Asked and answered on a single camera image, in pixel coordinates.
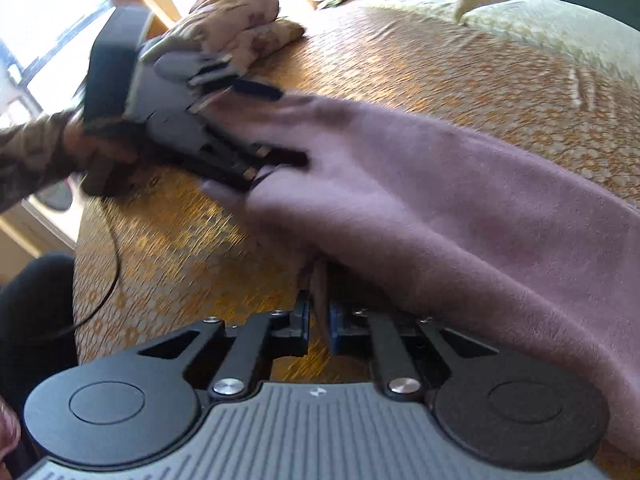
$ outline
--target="black cable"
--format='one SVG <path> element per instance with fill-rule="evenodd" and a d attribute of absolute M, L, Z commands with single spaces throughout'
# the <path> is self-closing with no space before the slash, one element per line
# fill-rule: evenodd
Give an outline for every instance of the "black cable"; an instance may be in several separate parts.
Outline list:
<path fill-rule="evenodd" d="M 111 225 L 111 222 L 109 221 L 109 217 L 107 216 L 107 211 L 104 205 L 105 202 L 106 202 L 106 198 L 100 197 L 100 202 L 99 202 L 100 211 L 102 212 L 102 216 L 104 218 L 104 224 L 106 225 L 107 229 L 109 230 L 109 234 L 111 235 L 111 242 L 113 243 L 113 253 L 116 260 L 116 271 L 113 276 L 113 280 L 111 281 L 111 285 L 109 286 L 109 289 L 100 300 L 100 303 L 98 303 L 98 305 L 82 321 L 74 323 L 73 325 L 68 326 L 66 328 L 56 330 L 55 332 L 50 332 L 43 336 L 28 338 L 26 341 L 20 342 L 20 344 L 28 344 L 28 345 L 40 344 L 44 342 L 53 341 L 55 339 L 59 339 L 61 337 L 64 337 L 65 335 L 69 335 L 75 332 L 81 326 L 84 326 L 87 323 L 89 323 L 98 314 L 98 312 L 100 312 L 100 310 L 104 307 L 104 305 L 107 303 L 107 301 L 113 294 L 113 291 L 116 288 L 118 280 L 120 279 L 120 273 L 122 271 L 122 262 L 120 260 L 120 250 L 118 248 L 118 239 L 116 238 L 116 233 L 113 230 L 113 226 Z"/>

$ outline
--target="person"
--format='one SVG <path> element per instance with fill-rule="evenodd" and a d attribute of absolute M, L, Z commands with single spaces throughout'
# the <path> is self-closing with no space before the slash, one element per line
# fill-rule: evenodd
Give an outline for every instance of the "person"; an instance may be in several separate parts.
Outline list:
<path fill-rule="evenodd" d="M 85 135 L 79 116 L 72 111 L 0 129 L 0 213 L 87 168 L 98 153 L 120 162 L 136 158 L 123 144 Z M 17 434 L 17 428 L 12 428 L 15 417 L 7 406 L 20 415 L 34 387 L 78 364 L 72 332 L 37 341 L 39 336 L 73 325 L 73 274 L 73 258 L 52 253 L 30 262 L 9 283 L 0 284 L 0 396 L 4 399 L 0 404 L 0 452 L 15 445 L 12 436 Z M 14 478 L 33 460 L 24 436 L 20 446 L 4 458 Z"/>

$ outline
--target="white logo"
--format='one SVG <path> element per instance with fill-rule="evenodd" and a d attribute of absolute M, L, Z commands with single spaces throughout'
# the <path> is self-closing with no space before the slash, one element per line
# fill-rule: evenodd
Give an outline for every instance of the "white logo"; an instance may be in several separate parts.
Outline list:
<path fill-rule="evenodd" d="M 321 388 L 320 386 L 318 386 L 317 388 L 314 388 L 313 390 L 309 390 L 309 394 L 313 395 L 314 397 L 320 397 L 326 394 L 326 390 L 324 388 Z"/>

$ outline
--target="ribbed gray panel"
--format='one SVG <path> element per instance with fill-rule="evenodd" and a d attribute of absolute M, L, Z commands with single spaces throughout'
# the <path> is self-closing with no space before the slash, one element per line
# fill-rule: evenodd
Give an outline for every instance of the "ribbed gray panel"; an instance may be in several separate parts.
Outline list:
<path fill-rule="evenodd" d="M 153 464 L 84 472 L 43 462 L 37 480 L 603 480 L 592 463 L 522 473 L 473 459 L 429 413 L 370 383 L 267 383 L 253 399 L 215 407 L 185 446 Z"/>

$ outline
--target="camouflage sleeve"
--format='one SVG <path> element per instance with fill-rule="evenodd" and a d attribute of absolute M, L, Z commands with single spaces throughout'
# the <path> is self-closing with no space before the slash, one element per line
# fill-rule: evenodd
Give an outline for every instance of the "camouflage sleeve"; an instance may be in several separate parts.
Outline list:
<path fill-rule="evenodd" d="M 0 129 L 0 213 L 77 169 L 62 145 L 62 131 L 72 113 Z"/>

